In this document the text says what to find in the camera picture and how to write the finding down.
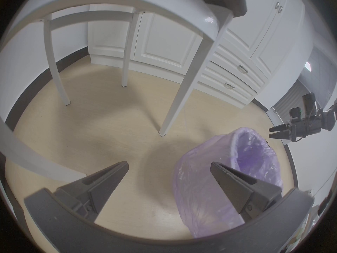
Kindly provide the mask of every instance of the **plastic bag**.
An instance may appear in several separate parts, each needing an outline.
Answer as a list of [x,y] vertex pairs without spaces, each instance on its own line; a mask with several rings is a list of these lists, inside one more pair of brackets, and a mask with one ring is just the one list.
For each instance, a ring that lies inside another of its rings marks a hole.
[[212,137],[183,155],[174,168],[173,191],[179,214],[195,238],[244,223],[213,178],[213,161],[283,188],[276,153],[255,130],[239,128]]

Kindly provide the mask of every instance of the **drawer front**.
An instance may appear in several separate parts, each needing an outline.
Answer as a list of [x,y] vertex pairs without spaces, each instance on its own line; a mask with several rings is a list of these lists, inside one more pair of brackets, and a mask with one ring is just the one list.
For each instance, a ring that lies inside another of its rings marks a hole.
[[222,43],[224,42],[221,41],[211,61],[234,74],[254,91],[260,92],[268,82],[267,77],[252,61],[245,58],[243,58],[245,60],[243,61],[243,59],[239,58],[242,57],[240,53],[228,50]]
[[201,75],[200,82],[231,96],[245,105],[257,95],[247,84],[213,62],[209,62],[207,65]]

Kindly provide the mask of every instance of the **white door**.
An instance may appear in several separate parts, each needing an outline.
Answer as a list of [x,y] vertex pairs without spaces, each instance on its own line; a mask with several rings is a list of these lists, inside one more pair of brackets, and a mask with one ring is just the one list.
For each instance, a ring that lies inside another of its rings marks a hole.
[[202,37],[163,16],[141,17],[134,60],[185,75]]
[[234,18],[224,34],[224,46],[235,55],[252,56],[273,21],[280,0],[246,0],[247,13]]
[[255,65],[271,78],[293,47],[303,24],[305,7],[302,0],[282,0],[266,35],[251,57]]
[[[133,7],[113,5],[113,4],[96,4],[90,5],[90,11],[125,11],[132,12]],[[126,33],[129,22],[120,21],[99,21],[88,23],[88,49],[89,54],[106,55],[123,58],[126,41]],[[134,57],[137,36],[133,38],[131,49],[131,60]]]

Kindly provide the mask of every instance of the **wooden floor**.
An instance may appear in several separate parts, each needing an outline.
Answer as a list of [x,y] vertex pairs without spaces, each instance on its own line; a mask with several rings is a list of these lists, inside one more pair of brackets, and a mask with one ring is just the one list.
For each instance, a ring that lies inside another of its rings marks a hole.
[[[265,112],[250,103],[238,109],[194,90],[165,137],[158,130],[179,84],[130,71],[121,86],[121,69],[95,65],[84,57],[61,73],[71,104],[64,106],[49,82],[29,104],[15,134],[42,156],[92,174],[127,160],[130,170],[113,192],[96,224],[121,233],[153,239],[192,238],[182,223],[171,189],[179,158],[214,135],[250,127],[276,151],[286,193],[293,187],[289,161],[280,140],[268,138]],[[64,183],[27,171],[7,160],[6,179],[25,211],[35,241],[56,252],[29,216],[23,198]]]

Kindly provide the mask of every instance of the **metal handle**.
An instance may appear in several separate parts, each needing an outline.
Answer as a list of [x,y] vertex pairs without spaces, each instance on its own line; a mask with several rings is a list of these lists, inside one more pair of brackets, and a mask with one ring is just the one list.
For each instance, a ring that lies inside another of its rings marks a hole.
[[227,85],[229,88],[231,88],[231,89],[234,89],[234,88],[235,88],[234,86],[230,85],[228,82],[226,82],[226,85]]
[[248,70],[246,70],[242,65],[239,65],[240,68],[242,68],[246,73],[248,73]]

